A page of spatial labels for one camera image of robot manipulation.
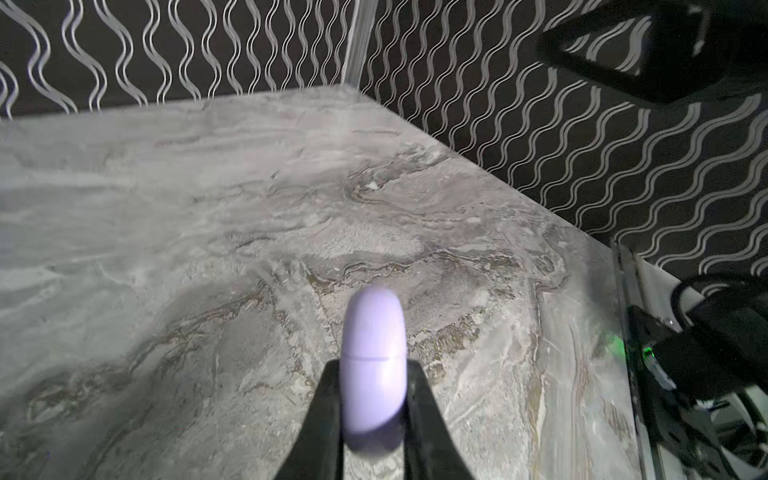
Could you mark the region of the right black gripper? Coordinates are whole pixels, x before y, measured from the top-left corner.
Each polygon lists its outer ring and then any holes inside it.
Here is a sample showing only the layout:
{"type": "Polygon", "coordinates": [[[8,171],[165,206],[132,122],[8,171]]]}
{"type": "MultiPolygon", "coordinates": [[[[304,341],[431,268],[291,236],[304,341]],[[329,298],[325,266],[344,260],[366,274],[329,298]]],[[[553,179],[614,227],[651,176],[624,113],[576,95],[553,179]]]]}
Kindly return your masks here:
{"type": "Polygon", "coordinates": [[[643,105],[742,98],[767,90],[764,1],[609,1],[543,32],[542,61],[643,105]],[[637,75],[601,66],[564,46],[600,29],[647,16],[651,32],[637,75]]]}

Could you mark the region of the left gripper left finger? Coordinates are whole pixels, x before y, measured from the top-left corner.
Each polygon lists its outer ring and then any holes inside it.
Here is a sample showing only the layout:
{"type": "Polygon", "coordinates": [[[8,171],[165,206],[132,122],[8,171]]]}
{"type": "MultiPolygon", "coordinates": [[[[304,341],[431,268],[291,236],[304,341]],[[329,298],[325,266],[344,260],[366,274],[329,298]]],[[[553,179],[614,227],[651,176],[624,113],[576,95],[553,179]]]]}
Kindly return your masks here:
{"type": "Polygon", "coordinates": [[[275,479],[342,479],[340,361],[328,361],[289,454],[275,479]]]}

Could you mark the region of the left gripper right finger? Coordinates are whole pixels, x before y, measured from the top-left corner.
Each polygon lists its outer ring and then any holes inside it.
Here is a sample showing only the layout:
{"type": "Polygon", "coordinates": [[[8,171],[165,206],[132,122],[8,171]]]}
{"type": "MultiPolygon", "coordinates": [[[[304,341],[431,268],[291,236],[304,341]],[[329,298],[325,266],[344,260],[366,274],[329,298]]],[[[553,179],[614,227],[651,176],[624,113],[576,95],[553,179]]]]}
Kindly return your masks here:
{"type": "Polygon", "coordinates": [[[407,362],[407,376],[404,478],[473,479],[418,361],[407,362]]]}

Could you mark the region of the purple round disc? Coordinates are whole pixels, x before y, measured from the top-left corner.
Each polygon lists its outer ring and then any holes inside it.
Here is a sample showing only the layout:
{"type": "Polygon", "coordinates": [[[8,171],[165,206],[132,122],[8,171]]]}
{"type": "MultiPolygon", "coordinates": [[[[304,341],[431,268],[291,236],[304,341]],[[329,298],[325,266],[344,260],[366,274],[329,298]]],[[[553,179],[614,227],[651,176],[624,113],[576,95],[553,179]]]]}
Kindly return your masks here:
{"type": "Polygon", "coordinates": [[[350,300],[340,354],[343,437],[350,450],[381,457],[403,438],[408,385],[405,319],[397,295],[367,287],[350,300]]]}

